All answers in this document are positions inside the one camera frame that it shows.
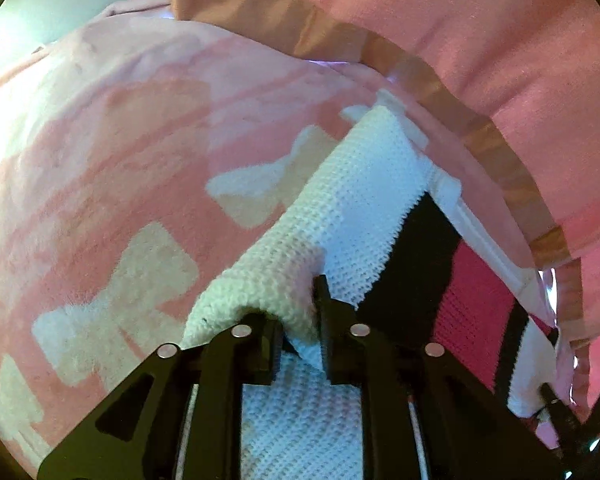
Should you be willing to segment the white red black knit sweater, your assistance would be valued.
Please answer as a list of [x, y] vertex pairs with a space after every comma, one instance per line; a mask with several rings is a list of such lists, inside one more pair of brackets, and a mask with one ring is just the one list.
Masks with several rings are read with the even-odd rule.
[[310, 292], [317, 275], [361, 307], [382, 272], [399, 289], [378, 318], [434, 333], [523, 419], [557, 373], [539, 274], [513, 263], [462, 199], [460, 181], [419, 151], [422, 133], [394, 107], [351, 106], [347, 136], [294, 202], [196, 300], [183, 344], [208, 342], [250, 310], [274, 315], [291, 356], [272, 386], [244, 392], [240, 473], [246, 479], [357, 479], [361, 402], [330, 386]]

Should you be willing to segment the pink bow pattern blanket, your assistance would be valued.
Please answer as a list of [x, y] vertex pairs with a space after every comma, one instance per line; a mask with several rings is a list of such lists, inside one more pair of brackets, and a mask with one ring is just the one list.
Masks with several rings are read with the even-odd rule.
[[401, 119], [463, 235], [467, 281], [540, 323], [539, 275], [466, 148], [369, 67], [301, 61], [226, 30], [102, 18], [0, 78], [0, 438], [52, 447], [285, 212], [371, 107]]

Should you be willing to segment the pink curtain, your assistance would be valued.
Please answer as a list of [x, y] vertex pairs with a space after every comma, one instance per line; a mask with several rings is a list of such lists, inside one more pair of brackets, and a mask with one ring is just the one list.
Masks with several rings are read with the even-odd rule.
[[429, 154], [516, 263], [553, 270], [600, 393], [600, 6], [596, 0], [162, 0], [314, 61], [366, 65], [415, 102]]

